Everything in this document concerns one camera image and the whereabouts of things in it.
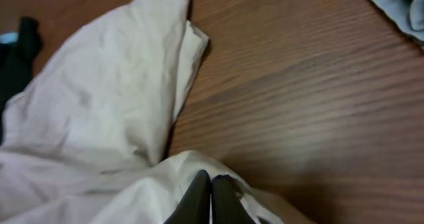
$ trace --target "black object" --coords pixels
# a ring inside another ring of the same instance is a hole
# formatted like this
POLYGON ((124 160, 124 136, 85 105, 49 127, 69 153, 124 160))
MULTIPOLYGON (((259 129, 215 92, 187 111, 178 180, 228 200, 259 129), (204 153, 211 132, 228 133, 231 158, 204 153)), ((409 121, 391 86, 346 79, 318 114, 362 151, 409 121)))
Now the black object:
POLYGON ((255 224, 239 201, 228 176, 217 176, 211 182, 204 170, 196 174, 165 224, 209 224, 210 204, 213 224, 255 224))
POLYGON ((21 18, 18 41, 0 44, 0 142, 3 140, 3 111, 12 96, 22 92, 32 79, 32 62, 41 50, 38 22, 21 18))

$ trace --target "wood grain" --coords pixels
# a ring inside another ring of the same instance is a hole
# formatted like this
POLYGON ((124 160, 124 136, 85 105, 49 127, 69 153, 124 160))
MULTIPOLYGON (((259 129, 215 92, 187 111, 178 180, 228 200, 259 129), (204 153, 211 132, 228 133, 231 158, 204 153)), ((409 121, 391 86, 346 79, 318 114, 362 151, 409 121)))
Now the wood grain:
MULTIPOLYGON (((41 21, 36 73, 130 0, 0 0, 41 21)), ((368 0, 193 0, 211 38, 171 154, 196 149, 319 223, 424 223, 422 53, 368 0)))

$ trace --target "light blue object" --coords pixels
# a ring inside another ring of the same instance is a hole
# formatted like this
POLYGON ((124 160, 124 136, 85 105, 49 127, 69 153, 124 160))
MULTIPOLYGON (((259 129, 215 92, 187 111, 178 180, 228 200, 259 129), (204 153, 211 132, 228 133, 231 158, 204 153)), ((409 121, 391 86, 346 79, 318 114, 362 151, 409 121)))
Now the light blue object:
POLYGON ((0 43, 3 44, 10 44, 18 41, 18 33, 17 32, 10 32, 7 34, 0 35, 0 43))
POLYGON ((424 42, 424 0, 372 0, 405 34, 424 42))

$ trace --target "dark cloth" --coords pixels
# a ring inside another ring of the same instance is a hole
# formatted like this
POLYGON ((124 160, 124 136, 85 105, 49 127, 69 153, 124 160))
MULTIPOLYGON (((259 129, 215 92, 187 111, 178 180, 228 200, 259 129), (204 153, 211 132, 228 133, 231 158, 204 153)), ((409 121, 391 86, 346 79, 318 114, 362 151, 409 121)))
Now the dark cloth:
POLYGON ((32 62, 41 49, 38 22, 23 17, 18 41, 0 44, 0 141, 3 142, 3 112, 6 102, 22 92, 32 79, 32 62))

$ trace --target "white garment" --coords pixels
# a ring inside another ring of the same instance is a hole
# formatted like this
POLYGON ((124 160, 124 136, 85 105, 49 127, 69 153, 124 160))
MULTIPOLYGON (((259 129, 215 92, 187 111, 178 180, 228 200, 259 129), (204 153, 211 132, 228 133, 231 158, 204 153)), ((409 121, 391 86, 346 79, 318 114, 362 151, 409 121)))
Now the white garment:
POLYGON ((8 102, 0 221, 163 223, 205 169, 241 182, 257 222, 282 223, 253 196, 282 200, 215 160, 184 152, 159 163, 208 39, 186 21, 188 1, 134 0, 108 12, 79 29, 8 102))

